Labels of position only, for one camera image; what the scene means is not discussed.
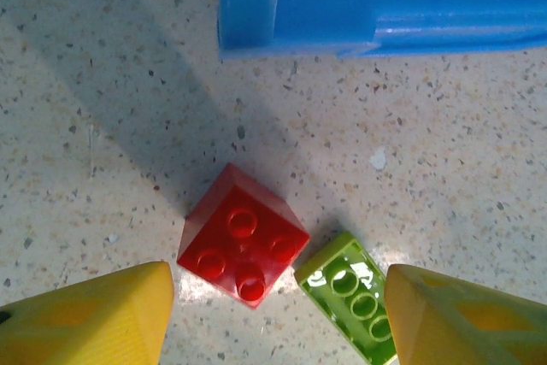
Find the toy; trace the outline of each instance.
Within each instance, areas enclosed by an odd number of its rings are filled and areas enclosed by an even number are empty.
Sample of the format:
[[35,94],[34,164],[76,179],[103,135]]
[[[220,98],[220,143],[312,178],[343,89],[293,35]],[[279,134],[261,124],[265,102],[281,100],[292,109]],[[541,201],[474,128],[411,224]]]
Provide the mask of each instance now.
[[220,0],[221,58],[518,50],[547,44],[547,0]]
[[397,355],[384,307],[384,275],[350,233],[295,272],[300,287],[371,365]]
[[285,201],[228,164],[186,218],[177,262],[255,309],[308,242]]
[[547,363],[547,306],[391,265],[385,306],[401,365]]
[[174,289],[149,262],[0,307],[1,365],[157,365]]

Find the red lego stud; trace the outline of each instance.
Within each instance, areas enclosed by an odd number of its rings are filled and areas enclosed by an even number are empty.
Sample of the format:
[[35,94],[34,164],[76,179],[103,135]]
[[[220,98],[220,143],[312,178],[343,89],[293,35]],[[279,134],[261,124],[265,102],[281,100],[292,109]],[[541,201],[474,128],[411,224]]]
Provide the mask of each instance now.
[[228,164],[186,218],[177,263],[255,309],[308,242],[283,199]]

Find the speckled floor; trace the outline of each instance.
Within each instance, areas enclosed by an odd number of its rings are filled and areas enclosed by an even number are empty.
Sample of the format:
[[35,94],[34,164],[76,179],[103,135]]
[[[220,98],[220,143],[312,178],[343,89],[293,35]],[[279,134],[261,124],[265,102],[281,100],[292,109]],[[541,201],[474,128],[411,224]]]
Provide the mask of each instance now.
[[217,1],[0,0],[0,304],[165,259],[162,365],[361,363],[290,272],[252,312],[176,267],[226,162],[306,255],[345,228],[383,269],[547,303],[546,50],[221,64]]

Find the green lego stud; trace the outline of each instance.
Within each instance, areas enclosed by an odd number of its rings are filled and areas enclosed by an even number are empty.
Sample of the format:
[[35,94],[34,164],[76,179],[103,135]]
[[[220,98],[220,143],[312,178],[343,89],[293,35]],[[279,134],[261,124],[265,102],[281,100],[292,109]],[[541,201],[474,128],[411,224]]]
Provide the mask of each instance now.
[[385,276],[350,233],[340,234],[294,276],[370,365],[397,357],[385,312]]

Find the lego stud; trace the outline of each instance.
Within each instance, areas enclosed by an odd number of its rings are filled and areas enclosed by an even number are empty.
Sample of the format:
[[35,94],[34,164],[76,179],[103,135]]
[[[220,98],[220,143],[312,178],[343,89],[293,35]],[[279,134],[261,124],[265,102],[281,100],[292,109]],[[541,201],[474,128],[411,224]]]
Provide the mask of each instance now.
[[391,338],[390,323],[387,316],[378,315],[374,318],[370,323],[368,333],[376,342],[384,342]]
[[276,238],[270,250],[273,259],[281,263],[288,263],[297,252],[295,245],[286,237]]
[[249,209],[234,209],[228,215],[228,232],[234,238],[247,238],[253,235],[258,220],[255,213]]
[[359,286],[356,273],[341,258],[325,267],[325,277],[332,293],[339,297],[349,297]]
[[197,271],[207,280],[221,276],[225,267],[226,260],[219,250],[204,250],[197,256]]
[[0,311],[0,325],[11,318],[11,314],[7,311]]
[[376,314],[378,301],[369,292],[356,292],[351,298],[350,311],[358,320],[368,320]]
[[264,274],[254,264],[245,264],[236,271],[236,287],[241,299],[248,303],[258,301],[266,291]]

